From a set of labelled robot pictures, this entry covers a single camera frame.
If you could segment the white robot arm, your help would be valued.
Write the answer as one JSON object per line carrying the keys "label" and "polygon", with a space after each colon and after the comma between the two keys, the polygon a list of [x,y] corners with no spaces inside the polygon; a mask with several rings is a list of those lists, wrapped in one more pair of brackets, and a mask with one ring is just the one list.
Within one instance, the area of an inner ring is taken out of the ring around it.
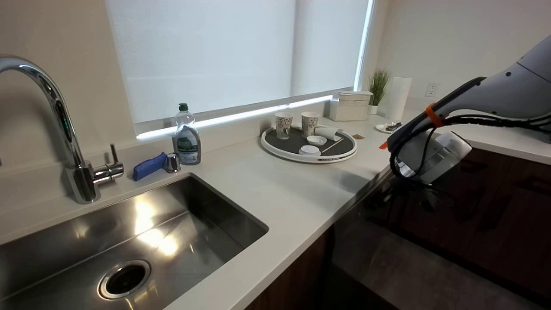
{"label": "white robot arm", "polygon": [[491,78],[474,78],[426,107],[388,142],[390,169],[400,179],[433,185],[472,150],[462,136],[438,128],[477,124],[550,131],[551,36]]}

